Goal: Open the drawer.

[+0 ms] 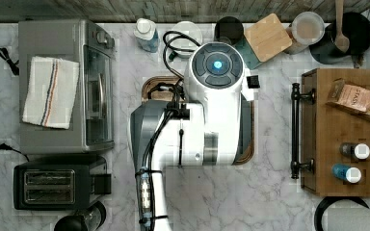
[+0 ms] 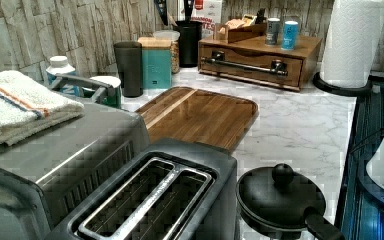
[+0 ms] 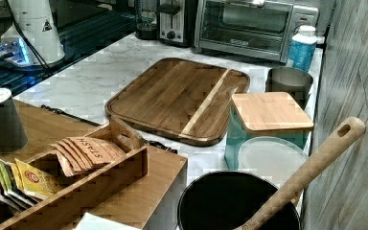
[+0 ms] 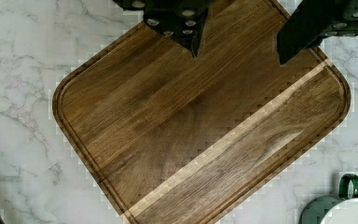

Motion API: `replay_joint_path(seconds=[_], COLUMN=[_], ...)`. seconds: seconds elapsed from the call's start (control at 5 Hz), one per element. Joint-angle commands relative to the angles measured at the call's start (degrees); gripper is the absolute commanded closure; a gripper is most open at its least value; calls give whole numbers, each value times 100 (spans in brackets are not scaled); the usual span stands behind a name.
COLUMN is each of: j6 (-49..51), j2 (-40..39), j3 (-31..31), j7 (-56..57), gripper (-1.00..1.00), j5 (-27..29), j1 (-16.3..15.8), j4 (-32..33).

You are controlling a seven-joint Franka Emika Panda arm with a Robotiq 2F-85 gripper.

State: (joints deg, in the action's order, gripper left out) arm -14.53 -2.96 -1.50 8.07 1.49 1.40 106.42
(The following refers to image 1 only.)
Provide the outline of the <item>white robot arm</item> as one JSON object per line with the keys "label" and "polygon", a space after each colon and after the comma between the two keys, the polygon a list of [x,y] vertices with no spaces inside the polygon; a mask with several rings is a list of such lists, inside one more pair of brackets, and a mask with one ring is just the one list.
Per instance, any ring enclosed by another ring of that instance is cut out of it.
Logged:
{"label": "white robot arm", "polygon": [[251,142],[250,71],[223,42],[200,46],[189,58],[172,100],[148,100],[129,118],[141,231],[172,231],[165,167],[230,166]]}

